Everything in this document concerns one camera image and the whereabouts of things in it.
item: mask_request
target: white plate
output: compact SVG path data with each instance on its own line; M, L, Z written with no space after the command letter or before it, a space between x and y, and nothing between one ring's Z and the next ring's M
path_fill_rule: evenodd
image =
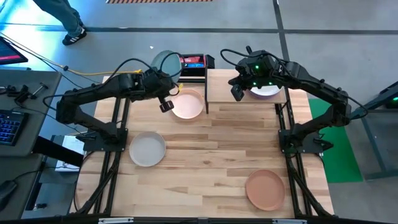
M261 89L256 88L251 88L251 92L254 93L257 96L272 96L277 94L281 89L278 88L278 86L263 86Z
M130 144L130 158L142 167L158 164L166 154L164 138L155 132L138 134Z

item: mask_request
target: computer monitor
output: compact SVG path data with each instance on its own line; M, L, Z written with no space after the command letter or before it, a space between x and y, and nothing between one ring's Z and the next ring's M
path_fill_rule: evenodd
M27 58L0 37L0 65L27 62Z

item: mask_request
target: jeans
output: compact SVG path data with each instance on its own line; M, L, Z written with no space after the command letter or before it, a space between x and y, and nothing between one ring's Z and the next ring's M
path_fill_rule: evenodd
M71 37L77 37L81 34L83 25L79 12L72 8L68 0L33 0L41 10L57 18L68 31Z

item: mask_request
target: yellow cable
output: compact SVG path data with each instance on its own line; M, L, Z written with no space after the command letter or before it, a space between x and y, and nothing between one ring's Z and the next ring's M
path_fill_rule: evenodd
M65 68L64 65L60 65L60 64L58 64L57 62L53 62L53 61L51 61L50 59L44 57L43 55L40 55L40 54L34 52L34 51L31 50L30 48L26 47L25 45L23 45L23 44L21 44L21 43L18 43L17 41L15 41L14 39L10 38L10 37L7 36L6 34L3 34L2 32L0 32L0 35L2 35L3 37L5 37L5 38L11 40L13 43L19 45L20 47L25 48L25 50L28 50L30 53L35 54L37 57L41 58L42 60L45 60L46 62L51 63L51 64L54 65L54 66L60 67L61 69ZM113 73L113 72L83 73L83 72L78 72L78 71L75 71L75 70L72 70L72 69L68 69L67 71L72 72L72 73L74 73L74 74L76 74L76 75L88 75L88 76L90 76L90 75L106 75L106 74L112 74L112 73ZM128 71L128 72L116 72L116 73L117 73L117 74L124 74L124 73L139 73L139 71L141 71L141 70Z

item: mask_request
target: gray desk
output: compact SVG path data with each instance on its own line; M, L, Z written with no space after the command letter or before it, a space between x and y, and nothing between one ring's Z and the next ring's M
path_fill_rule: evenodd
M22 85L29 88L29 92L33 92L40 87L40 82L46 84L48 90L42 90L36 100L28 99L24 102L24 106L29 109L37 110L47 114L49 110L42 100L46 96L54 95L58 84L61 80L61 74L58 72L38 72L38 71L20 71L20 70L0 70L0 86L12 85L20 90ZM7 95L0 95L0 109L11 110L17 105L14 98ZM21 112L29 113L29 119L25 124L15 146L0 145L0 156L27 156L32 152L33 146L39 135L43 125L45 115L34 111L21 110Z
M29 91L33 92L38 89L40 82L46 84L49 87L48 90L42 91L36 100L28 99L24 102L24 106L27 108L45 114L47 114L49 109L42 103L42 99L45 96L54 95L60 79L61 74L58 72L0 70L0 86L12 85L17 90L20 90L22 85L27 85ZM16 104L13 98L0 95L0 109L10 110L15 107ZM31 151L43 125L45 115L34 111L23 112L27 112L30 115L17 144L15 146L0 145L0 183L3 183L5 180L12 180L25 172L38 170L44 157L41 154L31 154ZM18 188L13 193L7 207L0 212L0 220L21 218L36 178L37 173L32 173L17 180Z

